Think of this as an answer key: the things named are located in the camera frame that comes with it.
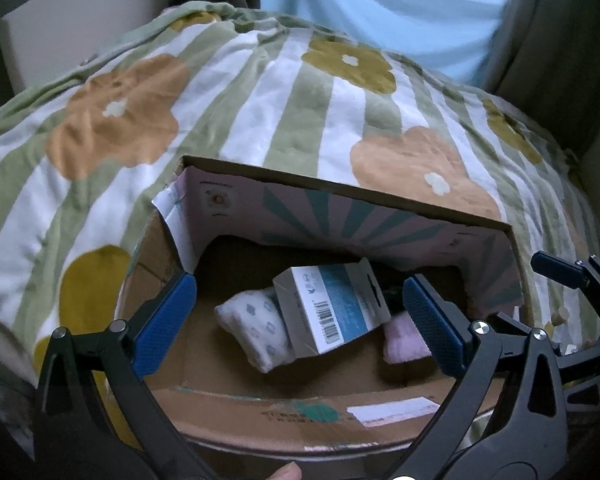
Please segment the fluffy pink sock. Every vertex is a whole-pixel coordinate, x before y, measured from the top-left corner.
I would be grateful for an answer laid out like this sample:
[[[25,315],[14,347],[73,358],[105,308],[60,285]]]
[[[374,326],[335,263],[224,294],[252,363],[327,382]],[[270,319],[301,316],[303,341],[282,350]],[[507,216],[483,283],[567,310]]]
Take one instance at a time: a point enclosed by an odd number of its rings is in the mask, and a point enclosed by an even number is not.
[[[384,359],[388,364],[402,364],[426,359],[431,352],[411,315],[402,312],[384,324]]]

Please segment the white floral patterned sock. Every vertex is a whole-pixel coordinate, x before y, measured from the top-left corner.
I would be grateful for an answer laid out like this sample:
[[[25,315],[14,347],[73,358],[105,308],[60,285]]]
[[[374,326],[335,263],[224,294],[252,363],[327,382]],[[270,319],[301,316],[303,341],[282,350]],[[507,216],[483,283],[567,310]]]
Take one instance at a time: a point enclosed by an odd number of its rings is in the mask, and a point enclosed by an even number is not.
[[[274,287],[238,292],[216,306],[214,315],[259,372],[268,374],[297,359]]]

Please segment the blue white product box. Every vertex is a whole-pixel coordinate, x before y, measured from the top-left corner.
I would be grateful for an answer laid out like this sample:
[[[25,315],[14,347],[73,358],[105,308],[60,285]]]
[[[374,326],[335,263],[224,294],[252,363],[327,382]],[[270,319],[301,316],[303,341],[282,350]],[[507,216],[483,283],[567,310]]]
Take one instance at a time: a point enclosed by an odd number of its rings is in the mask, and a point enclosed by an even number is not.
[[[273,280],[291,348],[299,359],[321,356],[390,321],[367,259],[293,266]]]

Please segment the dark grey curtain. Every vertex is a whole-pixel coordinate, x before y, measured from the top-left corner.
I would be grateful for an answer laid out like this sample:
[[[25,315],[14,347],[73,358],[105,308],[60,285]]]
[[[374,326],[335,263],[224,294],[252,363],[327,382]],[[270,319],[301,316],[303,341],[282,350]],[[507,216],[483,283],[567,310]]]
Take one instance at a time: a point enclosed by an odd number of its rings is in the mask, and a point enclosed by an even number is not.
[[[480,84],[583,156],[600,132],[600,0],[508,0]]]

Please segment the open cardboard box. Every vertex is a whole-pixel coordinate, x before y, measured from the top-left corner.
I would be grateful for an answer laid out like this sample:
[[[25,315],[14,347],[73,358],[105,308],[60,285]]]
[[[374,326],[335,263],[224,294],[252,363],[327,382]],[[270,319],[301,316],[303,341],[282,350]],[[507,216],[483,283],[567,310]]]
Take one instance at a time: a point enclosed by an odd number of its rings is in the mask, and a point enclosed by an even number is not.
[[[326,306],[292,325],[314,322],[327,352],[260,373],[213,315],[236,292],[293,266],[368,259],[384,281],[431,270],[468,318],[526,302],[509,226],[449,208],[197,157],[183,159],[151,207],[117,312],[127,318],[176,272],[193,274],[184,326],[144,372],[175,428],[208,448],[295,458],[400,450],[453,385],[432,361],[385,363],[381,330],[342,341],[339,327],[358,318]]]

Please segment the striped floral blanket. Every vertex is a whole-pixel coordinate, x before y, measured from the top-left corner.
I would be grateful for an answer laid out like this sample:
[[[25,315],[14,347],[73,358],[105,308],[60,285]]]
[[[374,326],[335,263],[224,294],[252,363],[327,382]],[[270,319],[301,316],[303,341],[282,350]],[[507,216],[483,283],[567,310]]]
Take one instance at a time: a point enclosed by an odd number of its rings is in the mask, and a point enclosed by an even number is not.
[[[573,163],[513,105],[292,16],[190,2],[0,108],[0,322],[41,359],[110,319],[154,198],[197,157],[509,226],[521,316],[580,344],[595,313],[533,273],[597,252]]]

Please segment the light blue curtain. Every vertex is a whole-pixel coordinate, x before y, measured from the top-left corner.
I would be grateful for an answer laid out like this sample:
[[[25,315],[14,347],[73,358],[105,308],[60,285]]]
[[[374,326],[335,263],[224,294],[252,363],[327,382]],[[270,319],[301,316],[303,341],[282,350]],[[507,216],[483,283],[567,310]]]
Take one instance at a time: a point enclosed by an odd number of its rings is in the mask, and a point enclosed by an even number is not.
[[[478,84],[508,0],[261,0],[370,46],[406,55],[427,70]]]

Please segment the white headboard cushion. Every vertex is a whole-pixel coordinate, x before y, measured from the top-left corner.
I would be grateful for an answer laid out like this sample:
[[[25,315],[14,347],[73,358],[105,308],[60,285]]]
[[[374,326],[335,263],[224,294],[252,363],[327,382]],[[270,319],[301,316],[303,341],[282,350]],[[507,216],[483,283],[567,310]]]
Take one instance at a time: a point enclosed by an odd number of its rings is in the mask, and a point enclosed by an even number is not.
[[[0,17],[0,49],[19,93],[78,66],[149,23],[168,0],[27,0]]]

